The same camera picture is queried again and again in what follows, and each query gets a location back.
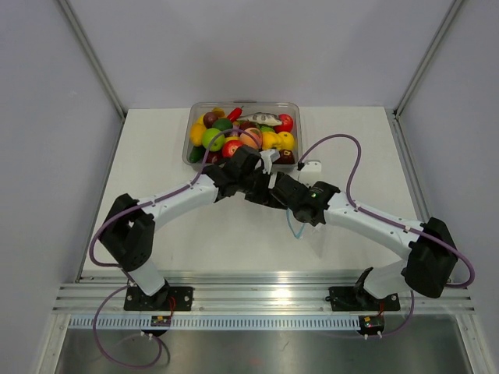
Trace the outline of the orange peach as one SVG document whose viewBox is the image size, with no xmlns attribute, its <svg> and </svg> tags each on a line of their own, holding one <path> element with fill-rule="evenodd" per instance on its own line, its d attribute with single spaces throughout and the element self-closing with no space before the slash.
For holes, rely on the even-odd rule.
<svg viewBox="0 0 499 374">
<path fill-rule="evenodd" d="M 262 132 L 259 129 L 252 129 L 248 132 L 242 132 L 239 140 L 253 149 L 260 150 L 262 145 Z"/>
</svg>

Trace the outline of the clear zip top bag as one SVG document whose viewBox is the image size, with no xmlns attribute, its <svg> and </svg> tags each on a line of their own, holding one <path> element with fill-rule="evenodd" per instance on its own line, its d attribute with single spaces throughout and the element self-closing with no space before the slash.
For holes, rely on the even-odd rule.
<svg viewBox="0 0 499 374">
<path fill-rule="evenodd" d="M 312 224 L 299 223 L 294 218 L 292 211 L 290 209 L 287 209 L 285 211 L 285 218 L 286 218 L 286 223 L 288 225 L 288 229 L 291 231 L 292 236 L 297 240 L 304 239 L 307 232 L 309 232 L 311 235 L 320 232 L 324 226 L 323 224 L 318 224 L 316 226 L 313 226 Z"/>
</svg>

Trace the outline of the green apple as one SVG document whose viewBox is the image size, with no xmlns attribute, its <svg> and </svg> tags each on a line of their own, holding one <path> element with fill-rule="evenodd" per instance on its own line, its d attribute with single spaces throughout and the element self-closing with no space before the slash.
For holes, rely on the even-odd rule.
<svg viewBox="0 0 499 374">
<path fill-rule="evenodd" d="M 216 128 L 207 129 L 202 135 L 202 146 L 210 152 L 217 152 L 225 145 L 225 135 Z"/>
</svg>

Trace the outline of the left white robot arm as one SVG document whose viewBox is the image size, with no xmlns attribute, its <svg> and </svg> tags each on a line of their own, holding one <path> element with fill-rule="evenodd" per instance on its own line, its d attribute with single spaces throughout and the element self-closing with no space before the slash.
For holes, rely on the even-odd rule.
<svg viewBox="0 0 499 374">
<path fill-rule="evenodd" d="M 269 183 L 276 149 L 257 151 L 241 146 L 228 159 L 209 164 L 189 183 L 149 199 L 119 196 L 97 234 L 97 239 L 129 278 L 127 311 L 188 311 L 192 288 L 174 288 L 151 258 L 154 234 L 183 214 L 241 192 L 250 201 L 272 205 Z"/>
</svg>

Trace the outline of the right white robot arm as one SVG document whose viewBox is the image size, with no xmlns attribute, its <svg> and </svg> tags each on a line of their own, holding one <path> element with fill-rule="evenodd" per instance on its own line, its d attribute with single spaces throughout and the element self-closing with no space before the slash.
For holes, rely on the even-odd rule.
<svg viewBox="0 0 499 374">
<path fill-rule="evenodd" d="M 443 221 L 431 218 L 423 223 L 383 212 L 367 214 L 336 186 L 326 182 L 308 186 L 282 172 L 271 195 L 303 224 L 352 231 L 398 256 L 390 265 L 365 269 L 354 283 L 348 297 L 361 309 L 377 309 L 383 300 L 403 291 L 439 298 L 446 288 L 458 258 L 449 250 L 453 241 Z"/>
</svg>

